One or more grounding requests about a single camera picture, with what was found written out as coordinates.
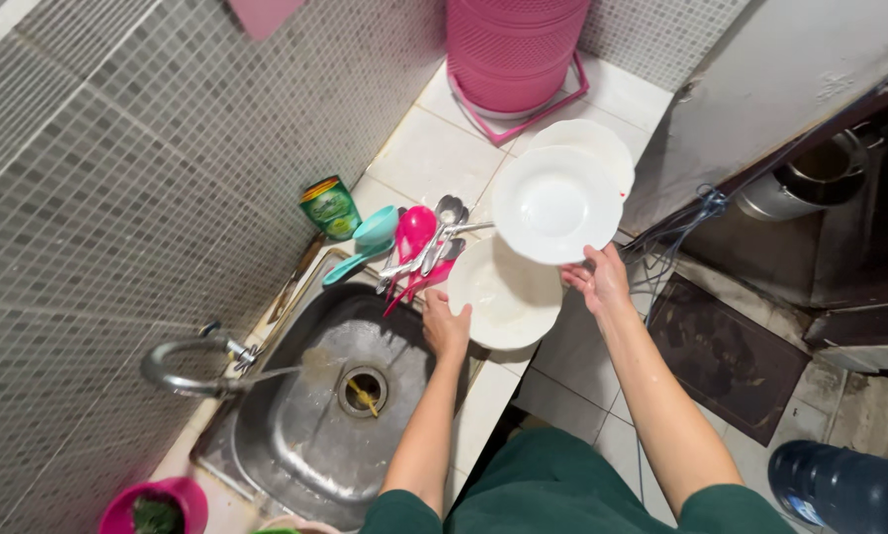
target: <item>drain strainer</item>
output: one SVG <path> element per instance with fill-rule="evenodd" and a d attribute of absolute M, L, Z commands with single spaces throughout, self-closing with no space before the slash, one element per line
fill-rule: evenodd
<path fill-rule="evenodd" d="M 368 404 L 358 396 L 349 380 L 355 380 L 358 389 L 372 398 L 374 409 L 381 411 L 388 401 L 388 381 L 384 375 L 371 367 L 356 367 L 346 372 L 338 383 L 338 404 L 346 413 L 352 417 L 374 417 Z"/>

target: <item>tiled wall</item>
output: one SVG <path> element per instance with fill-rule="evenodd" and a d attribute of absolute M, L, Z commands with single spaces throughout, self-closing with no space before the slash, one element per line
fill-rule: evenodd
<path fill-rule="evenodd" d="M 254 43 L 221 0 L 42 0 L 0 43 L 0 532 L 94 531 L 195 401 L 157 342 L 243 336 L 443 56 L 443 2 L 308 0 Z M 179 370 L 218 373 L 222 356 Z"/>
<path fill-rule="evenodd" d="M 750 0 L 592 0 L 579 48 L 677 91 Z"/>

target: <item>white bowl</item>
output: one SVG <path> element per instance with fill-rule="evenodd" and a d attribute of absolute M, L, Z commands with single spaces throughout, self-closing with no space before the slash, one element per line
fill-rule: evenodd
<path fill-rule="evenodd" d="M 477 241 L 454 261 L 448 278 L 450 311 L 473 306 L 470 338 L 498 351 L 539 341 L 556 322 L 562 284 L 555 267 L 514 253 L 499 237 Z"/>
<path fill-rule="evenodd" d="M 606 170 L 615 178 L 623 202 L 632 192 L 632 184 L 635 183 L 632 153 L 610 128 L 587 119 L 559 121 L 533 136 L 527 150 L 546 146 L 569 146 L 592 154 L 602 160 Z"/>
<path fill-rule="evenodd" d="M 493 222 L 517 254 L 547 265 L 584 260 L 616 235 L 622 203 L 599 159 L 569 146 L 526 151 L 494 178 Z"/>

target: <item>tiled countertop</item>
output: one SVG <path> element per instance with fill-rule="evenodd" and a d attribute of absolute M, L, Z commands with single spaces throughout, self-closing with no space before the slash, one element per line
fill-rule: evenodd
<path fill-rule="evenodd" d="M 465 205 L 474 206 L 471 222 L 489 221 L 488 186 L 493 177 L 526 150 L 538 131 L 561 120 L 589 119 L 611 128 L 628 145 L 637 163 L 672 94 L 595 57 L 582 56 L 582 61 L 591 85 L 588 93 L 499 147 L 486 140 L 464 115 L 450 94 L 442 66 L 352 191 L 358 211 L 366 217 L 388 204 L 410 207 L 422 203 L 433 208 L 437 200 L 450 194 Z M 563 90 L 576 86 L 575 76 L 570 76 Z M 507 127 L 506 124 L 495 126 Z M 465 237 L 470 242 L 476 238 Z M 330 244 L 323 247 L 313 265 L 333 247 L 349 254 L 354 252 L 351 241 Z M 375 260 L 369 266 L 380 270 L 383 263 L 384 259 Z M 265 325 L 263 319 L 247 342 L 260 343 L 272 327 Z M 448 507 L 461 491 L 534 351 L 535 345 L 512 353 L 491 353 L 477 371 L 467 398 L 454 418 Z M 189 450 L 214 408 L 215 403 L 204 403 L 152 478 L 181 472 L 195 474 L 210 500 L 207 534 L 250 532 L 257 526 L 256 510 L 187 462 Z"/>

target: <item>sink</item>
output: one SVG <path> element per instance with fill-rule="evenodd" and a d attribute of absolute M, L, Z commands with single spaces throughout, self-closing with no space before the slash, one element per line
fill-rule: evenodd
<path fill-rule="evenodd" d="M 329 252 L 266 340 L 250 375 L 302 365 L 224 402 L 193 457 L 269 514 L 295 513 L 355 530 L 377 497 L 391 455 L 434 368 L 421 315 L 399 305 L 388 317 L 377 276 L 358 273 L 322 288 L 345 255 Z M 485 350 L 473 346 L 457 404 Z M 349 379 L 374 400 L 378 417 Z"/>

